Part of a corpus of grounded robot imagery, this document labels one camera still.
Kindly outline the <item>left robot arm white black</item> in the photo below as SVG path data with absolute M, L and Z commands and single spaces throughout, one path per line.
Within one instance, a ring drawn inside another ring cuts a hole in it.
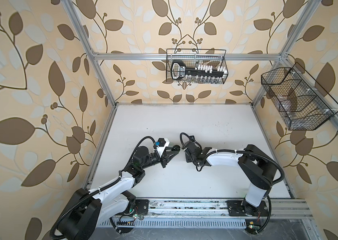
M 178 145 L 171 146 L 170 141 L 160 138 L 151 140 L 153 151 L 150 152 L 138 143 L 118 176 L 97 188 L 75 191 L 66 207 L 53 224 L 49 237 L 52 240 L 88 240 L 94 233 L 99 220 L 109 219 L 116 214 L 133 215 L 136 197 L 130 193 L 145 177 L 145 170 L 157 164 L 163 168 L 180 152 Z

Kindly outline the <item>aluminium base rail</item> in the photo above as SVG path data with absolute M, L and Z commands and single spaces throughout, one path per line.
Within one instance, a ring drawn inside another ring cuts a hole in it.
M 116 215 L 100 221 L 100 227 L 254 229 L 271 220 L 311 220 L 304 200 L 263 200 L 257 212 L 246 214 L 241 199 L 137 199 L 131 215 Z

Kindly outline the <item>black socket holder tool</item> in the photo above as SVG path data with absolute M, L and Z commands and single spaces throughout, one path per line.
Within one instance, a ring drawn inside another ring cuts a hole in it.
M 173 80 L 223 80 L 228 76 L 228 70 L 224 66 L 214 67 L 212 65 L 185 64 L 183 61 L 174 60 L 169 68 Z

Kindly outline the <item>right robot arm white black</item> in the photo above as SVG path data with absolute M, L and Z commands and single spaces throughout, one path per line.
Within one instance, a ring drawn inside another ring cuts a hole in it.
M 255 145 L 247 145 L 242 150 L 202 148 L 194 136 L 180 133 L 180 142 L 186 161 L 201 172 L 204 167 L 240 167 L 251 182 L 238 212 L 247 216 L 261 214 L 263 199 L 269 196 L 273 185 L 285 178 L 283 168 Z

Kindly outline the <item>black round earbud case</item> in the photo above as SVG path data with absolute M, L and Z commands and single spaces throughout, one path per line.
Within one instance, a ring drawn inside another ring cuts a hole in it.
M 179 145 L 174 145 L 173 147 L 172 147 L 172 150 L 173 151 L 179 151 L 181 149 L 181 147 L 179 146 Z

